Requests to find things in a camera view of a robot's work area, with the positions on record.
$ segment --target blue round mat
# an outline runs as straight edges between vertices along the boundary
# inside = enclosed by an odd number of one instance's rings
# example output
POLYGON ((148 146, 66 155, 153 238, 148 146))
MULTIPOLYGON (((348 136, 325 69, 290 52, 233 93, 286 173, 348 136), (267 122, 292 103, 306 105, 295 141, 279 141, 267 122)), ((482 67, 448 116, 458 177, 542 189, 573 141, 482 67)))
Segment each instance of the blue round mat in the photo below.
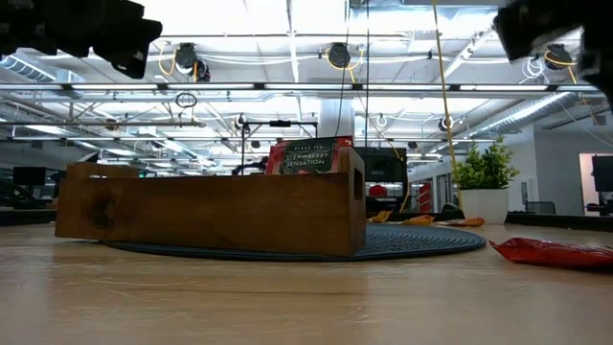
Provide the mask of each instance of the blue round mat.
POLYGON ((366 245, 350 257, 197 248, 117 241, 104 241, 103 243, 113 248, 134 252, 189 258, 269 262, 354 262, 458 253, 481 248, 486 245, 486 240, 481 236, 466 231, 446 228, 368 224, 366 227, 366 245))

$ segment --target monitor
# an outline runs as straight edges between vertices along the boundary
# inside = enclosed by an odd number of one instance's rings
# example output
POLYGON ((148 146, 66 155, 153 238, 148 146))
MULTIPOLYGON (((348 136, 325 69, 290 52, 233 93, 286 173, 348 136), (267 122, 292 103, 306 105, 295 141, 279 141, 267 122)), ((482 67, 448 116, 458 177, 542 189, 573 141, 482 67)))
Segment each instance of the monitor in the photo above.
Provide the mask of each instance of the monitor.
POLYGON ((20 186, 44 186, 47 180, 47 168, 13 167, 12 183, 20 186))
POLYGON ((613 192, 613 156, 592 157, 594 184, 597 192, 613 192))

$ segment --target desk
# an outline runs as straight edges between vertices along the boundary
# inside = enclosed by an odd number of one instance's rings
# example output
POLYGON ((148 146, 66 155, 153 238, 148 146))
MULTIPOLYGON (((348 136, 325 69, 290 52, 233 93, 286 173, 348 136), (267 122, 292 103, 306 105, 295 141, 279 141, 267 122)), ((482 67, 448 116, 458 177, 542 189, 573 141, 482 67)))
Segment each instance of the desk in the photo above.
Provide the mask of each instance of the desk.
MULTIPOLYGON (((475 230, 613 246, 613 234, 475 230)), ((124 252, 0 229, 3 344, 606 344, 613 275, 506 262, 490 247, 356 264, 124 252)))

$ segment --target white flower pot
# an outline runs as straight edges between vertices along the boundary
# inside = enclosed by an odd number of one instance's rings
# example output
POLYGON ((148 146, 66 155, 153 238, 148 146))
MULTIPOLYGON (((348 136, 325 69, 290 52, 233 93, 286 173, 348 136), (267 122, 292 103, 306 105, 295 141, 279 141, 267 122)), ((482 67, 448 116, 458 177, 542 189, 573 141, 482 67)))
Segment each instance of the white flower pot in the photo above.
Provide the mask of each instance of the white flower pot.
POLYGON ((487 224, 502 224, 509 210, 509 190, 460 191, 465 218, 479 217, 487 224))

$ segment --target wooden box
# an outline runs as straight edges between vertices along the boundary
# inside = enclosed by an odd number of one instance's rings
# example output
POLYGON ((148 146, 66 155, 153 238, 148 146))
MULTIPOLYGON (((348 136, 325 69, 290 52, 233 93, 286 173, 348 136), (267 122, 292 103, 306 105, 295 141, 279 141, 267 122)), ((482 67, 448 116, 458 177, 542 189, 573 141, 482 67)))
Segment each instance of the wooden box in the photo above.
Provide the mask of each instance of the wooden box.
POLYGON ((56 236, 349 256, 364 245, 363 172, 353 149, 339 151, 338 172, 322 174, 84 178, 69 171, 56 236))

